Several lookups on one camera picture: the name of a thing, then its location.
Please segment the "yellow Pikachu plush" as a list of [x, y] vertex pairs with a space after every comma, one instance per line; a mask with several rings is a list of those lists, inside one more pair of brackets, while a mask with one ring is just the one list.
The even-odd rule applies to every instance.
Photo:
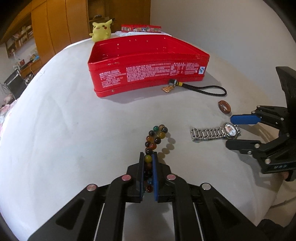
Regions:
[[113, 20], [110, 19], [105, 23], [96, 23], [93, 22], [93, 30], [92, 33], [89, 35], [91, 36], [91, 39], [94, 43], [107, 40], [111, 38], [111, 24]]

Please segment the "wooden wardrobe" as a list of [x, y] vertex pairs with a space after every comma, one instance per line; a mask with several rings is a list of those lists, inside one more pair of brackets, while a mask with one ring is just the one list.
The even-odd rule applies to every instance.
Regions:
[[45, 64], [68, 45], [89, 38], [93, 22], [109, 19], [106, 1], [25, 1], [1, 27], [1, 43], [31, 21], [37, 51]]

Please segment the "wooden door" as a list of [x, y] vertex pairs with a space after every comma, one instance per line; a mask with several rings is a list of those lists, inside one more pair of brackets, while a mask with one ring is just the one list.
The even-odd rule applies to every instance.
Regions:
[[109, 16], [114, 19], [112, 31], [120, 31], [121, 25], [149, 25], [151, 18], [150, 0], [109, 1]]

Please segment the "floral bedspread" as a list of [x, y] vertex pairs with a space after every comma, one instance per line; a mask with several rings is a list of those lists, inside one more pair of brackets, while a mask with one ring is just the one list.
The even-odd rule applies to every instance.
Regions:
[[0, 126], [2, 128], [4, 120], [9, 113], [10, 109], [13, 107], [15, 99], [12, 96], [7, 96], [4, 99], [4, 104], [1, 106], [1, 115], [0, 115]]

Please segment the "red tin box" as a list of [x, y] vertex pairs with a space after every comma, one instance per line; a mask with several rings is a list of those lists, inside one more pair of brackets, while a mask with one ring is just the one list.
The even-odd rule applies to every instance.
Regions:
[[98, 97], [203, 80], [210, 55], [169, 35], [133, 35], [94, 44], [88, 68]]

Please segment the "black braided cord charm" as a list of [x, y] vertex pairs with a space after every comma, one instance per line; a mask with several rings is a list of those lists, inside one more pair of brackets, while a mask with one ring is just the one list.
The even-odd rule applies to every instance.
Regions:
[[[218, 85], [194, 86], [194, 85], [180, 82], [176, 79], [170, 79], [168, 82], [168, 85], [162, 87], [162, 90], [165, 93], [169, 93], [175, 87], [184, 88], [184, 89], [191, 90], [191, 91], [201, 93], [204, 95], [208, 95], [208, 96], [214, 96], [214, 97], [226, 97], [227, 96], [227, 90], [222, 86], [218, 86]], [[222, 92], [221, 93], [213, 93], [213, 92], [206, 91], [207, 89], [217, 89], [217, 90], [221, 90]]]

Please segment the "wooden desk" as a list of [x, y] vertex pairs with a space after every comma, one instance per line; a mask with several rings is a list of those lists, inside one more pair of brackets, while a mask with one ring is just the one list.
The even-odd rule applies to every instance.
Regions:
[[20, 74], [23, 78], [25, 78], [29, 74], [36, 75], [39, 70], [43, 67], [41, 59], [28, 63], [25, 68], [20, 70]]

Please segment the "white folded towel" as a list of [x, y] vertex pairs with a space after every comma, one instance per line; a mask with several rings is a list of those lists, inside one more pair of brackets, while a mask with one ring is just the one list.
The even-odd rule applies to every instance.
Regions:
[[151, 33], [151, 32], [122, 32], [122, 31], [116, 31], [115, 33], [111, 34], [112, 38], [116, 37], [128, 37], [128, 36], [138, 36], [138, 35], [166, 35], [171, 36], [168, 33], [160, 32], [160, 33]]

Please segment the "black office chair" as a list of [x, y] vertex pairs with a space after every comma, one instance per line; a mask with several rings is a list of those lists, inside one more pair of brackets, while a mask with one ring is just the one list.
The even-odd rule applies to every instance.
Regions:
[[14, 99], [18, 99], [27, 87], [24, 78], [22, 78], [18, 70], [15, 70], [6, 79], [6, 81], [4, 82], [4, 85], [10, 90]]

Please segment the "silver wristwatch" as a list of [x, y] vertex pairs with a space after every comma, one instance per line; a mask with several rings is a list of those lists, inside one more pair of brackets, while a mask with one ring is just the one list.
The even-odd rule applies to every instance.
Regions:
[[193, 142], [211, 141], [217, 139], [235, 140], [240, 135], [241, 130], [238, 125], [224, 123], [218, 128], [191, 128], [190, 134]]

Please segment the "red tin lid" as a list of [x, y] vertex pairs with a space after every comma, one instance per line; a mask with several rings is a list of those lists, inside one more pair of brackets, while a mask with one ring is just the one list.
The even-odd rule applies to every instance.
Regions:
[[122, 24], [122, 32], [143, 32], [143, 33], [160, 33], [162, 31], [161, 26], [154, 25], [135, 25], [135, 24]]

